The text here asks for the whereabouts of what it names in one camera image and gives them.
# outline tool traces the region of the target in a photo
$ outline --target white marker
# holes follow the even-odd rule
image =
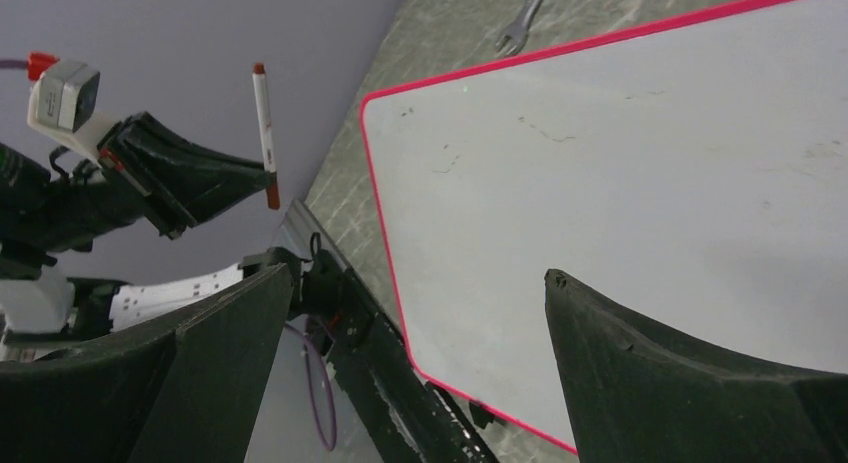
[[[274,182],[265,189],[268,208],[280,209],[280,189],[277,186],[277,164],[274,162],[274,140],[271,138],[271,106],[268,103],[268,82],[265,65],[253,65],[253,92],[256,95],[256,113],[259,115],[259,141],[262,142],[262,162],[265,171],[274,175]]]

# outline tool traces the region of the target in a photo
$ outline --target wrench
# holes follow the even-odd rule
[[[541,5],[542,0],[527,0],[524,3],[518,18],[503,29],[500,38],[495,42],[495,49],[498,52],[505,49],[503,56],[515,56],[521,52],[524,44],[527,43],[530,24]]]

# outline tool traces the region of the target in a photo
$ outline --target camera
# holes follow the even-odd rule
[[[74,133],[91,118],[97,103],[100,72],[72,60],[59,60],[41,77],[36,120],[52,129]]]

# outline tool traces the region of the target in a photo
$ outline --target white board surface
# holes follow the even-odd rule
[[[722,347],[848,373],[848,0],[798,0],[363,110],[410,356],[567,445],[562,269]]]

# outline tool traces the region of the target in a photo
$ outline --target concrete floor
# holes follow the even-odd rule
[[[733,0],[545,0],[525,51],[562,44]],[[358,123],[365,94],[496,58],[493,42],[524,0],[405,0],[307,204],[397,320]],[[512,425],[482,432],[504,463],[576,461],[570,453]]]

